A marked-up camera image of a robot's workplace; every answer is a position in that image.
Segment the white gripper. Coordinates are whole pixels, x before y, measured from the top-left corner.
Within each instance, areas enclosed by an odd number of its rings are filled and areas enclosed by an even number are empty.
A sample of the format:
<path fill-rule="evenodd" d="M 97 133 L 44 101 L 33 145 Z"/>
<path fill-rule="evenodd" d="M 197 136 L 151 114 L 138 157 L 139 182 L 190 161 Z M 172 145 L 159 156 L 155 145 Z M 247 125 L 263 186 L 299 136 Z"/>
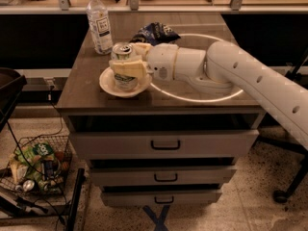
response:
<path fill-rule="evenodd" d="M 176 44 L 161 43 L 153 46 L 145 42 L 133 42 L 132 47 L 137 56 L 125 60 L 110 60 L 112 71 L 119 75 L 142 79 L 148 66 L 156 80 L 171 81 L 173 79 L 173 67 L 178 51 Z"/>

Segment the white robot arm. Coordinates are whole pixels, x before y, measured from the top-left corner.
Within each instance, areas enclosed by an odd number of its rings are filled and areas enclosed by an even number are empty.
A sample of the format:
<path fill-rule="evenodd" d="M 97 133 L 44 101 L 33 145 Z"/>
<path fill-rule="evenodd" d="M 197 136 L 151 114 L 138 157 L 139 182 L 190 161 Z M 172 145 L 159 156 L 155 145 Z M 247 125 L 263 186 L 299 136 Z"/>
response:
<path fill-rule="evenodd" d="M 181 80 L 196 90 L 225 95 L 234 87 L 244 90 L 308 148 L 308 90 L 262 64 L 229 41 L 216 41 L 208 49 L 190 49 L 175 44 L 135 43 L 133 53 L 110 60 L 120 75 Z"/>

